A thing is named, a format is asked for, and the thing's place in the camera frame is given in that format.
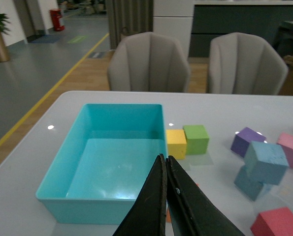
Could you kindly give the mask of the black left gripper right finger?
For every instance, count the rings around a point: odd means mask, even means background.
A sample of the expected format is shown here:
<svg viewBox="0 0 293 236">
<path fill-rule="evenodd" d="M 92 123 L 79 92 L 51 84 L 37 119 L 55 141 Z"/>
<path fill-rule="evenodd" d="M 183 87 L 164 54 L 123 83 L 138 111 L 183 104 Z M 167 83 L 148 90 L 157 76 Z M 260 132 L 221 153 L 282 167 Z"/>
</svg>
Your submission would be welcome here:
<svg viewBox="0 0 293 236">
<path fill-rule="evenodd" d="M 166 159 L 167 201 L 176 236 L 244 235 L 213 203 L 173 157 Z"/>
</svg>

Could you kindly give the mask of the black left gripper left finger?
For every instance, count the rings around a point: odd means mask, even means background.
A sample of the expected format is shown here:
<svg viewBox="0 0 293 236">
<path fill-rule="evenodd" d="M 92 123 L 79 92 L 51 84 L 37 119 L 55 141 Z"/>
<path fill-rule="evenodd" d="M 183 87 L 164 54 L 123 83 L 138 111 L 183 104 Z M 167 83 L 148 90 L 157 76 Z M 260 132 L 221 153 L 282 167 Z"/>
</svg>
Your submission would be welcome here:
<svg viewBox="0 0 293 236">
<path fill-rule="evenodd" d="M 115 236 L 163 236 L 166 219 L 166 165 L 159 154 Z"/>
</svg>

